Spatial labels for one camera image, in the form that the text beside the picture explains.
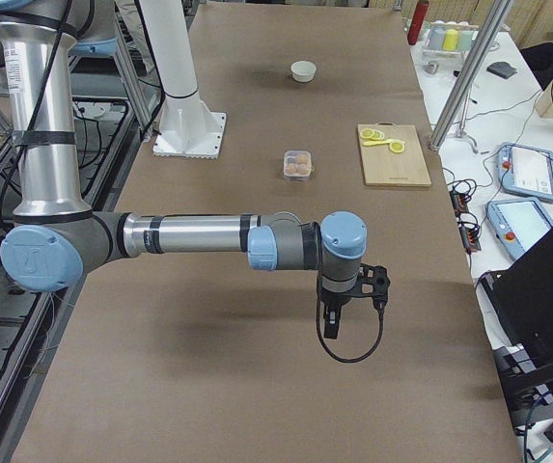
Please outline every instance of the blue joint cap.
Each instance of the blue joint cap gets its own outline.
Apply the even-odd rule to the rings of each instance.
[[[13,229],[2,241],[0,254],[8,274],[33,291],[57,291],[83,275],[78,251],[47,227],[23,225]]]
[[[118,49],[116,38],[105,41],[80,41],[70,51],[70,55],[89,58],[108,58],[115,55]]]
[[[334,212],[321,222],[323,246],[337,258],[354,260],[366,252],[366,224],[357,215]]]
[[[248,232],[248,264],[254,270],[276,270],[278,249],[270,227],[256,227]]]
[[[29,5],[33,1],[34,0],[0,0],[0,12],[17,10]]]

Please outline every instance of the white desk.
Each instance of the white desk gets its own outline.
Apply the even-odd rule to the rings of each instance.
[[[497,41],[500,43],[500,48],[488,53],[483,68],[475,80],[472,99],[476,100],[477,104],[470,104],[468,117],[485,111],[509,108],[540,91],[536,78],[527,67],[509,34],[500,33]],[[424,92],[429,120],[431,123],[436,123],[456,82],[453,71],[461,69],[462,61],[460,59],[425,57],[420,44],[411,47],[411,55],[420,87]],[[439,71],[434,75],[429,75],[422,69],[422,66],[429,60],[439,62]],[[497,61],[510,63],[518,69],[518,74],[505,80],[486,71],[488,65]],[[479,185],[489,184],[490,177],[484,170],[483,159],[494,154],[497,147],[502,143],[516,141],[523,124],[532,114],[536,99],[537,97],[534,97],[507,112],[479,116],[472,121],[468,121],[465,127],[466,132],[478,141],[481,152],[489,152],[474,154],[466,141],[448,138],[439,152],[443,165],[455,173],[456,179],[473,178]],[[541,119],[534,111],[519,143],[553,150],[553,119]],[[469,209],[476,214],[480,221],[484,219],[484,205],[493,199],[499,189],[496,159],[488,159],[486,165],[493,176],[492,186],[479,188],[473,196],[473,200],[469,203]],[[452,176],[449,173],[446,173],[446,181],[452,181]],[[512,195],[500,192],[494,199],[501,200],[510,197]],[[544,204],[544,207],[553,218],[553,204]],[[501,270],[510,267],[512,260],[496,238],[495,232],[488,221],[485,221],[483,225],[481,245],[482,250],[473,254],[472,258],[471,275],[474,279],[477,279],[487,270]],[[494,310],[481,288],[478,289],[478,300],[492,347],[498,348],[502,345],[509,345],[510,343],[499,325]],[[549,442],[542,435],[542,431],[551,422],[541,422],[530,432],[527,447],[532,450],[535,456],[540,456],[549,445]],[[553,463],[553,454],[544,461]]]

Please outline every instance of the label sticker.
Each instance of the label sticker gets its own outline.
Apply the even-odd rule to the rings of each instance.
[[[6,74],[8,75],[8,91],[11,94],[23,92],[23,78],[18,52],[14,48],[5,50],[4,58],[6,59]]]

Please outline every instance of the computer monitor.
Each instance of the computer monitor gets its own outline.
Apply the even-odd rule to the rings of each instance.
[[[512,343],[524,346],[536,368],[553,364],[553,228],[501,273],[492,292]],[[553,380],[546,386],[553,394]]]

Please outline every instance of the red cylinder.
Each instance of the red cylinder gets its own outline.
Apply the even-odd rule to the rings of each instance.
[[[411,19],[411,25],[409,26],[409,33],[407,34],[407,41],[410,45],[415,45],[418,42],[420,31],[424,25],[424,18],[427,17],[429,12],[429,0],[419,0]]]

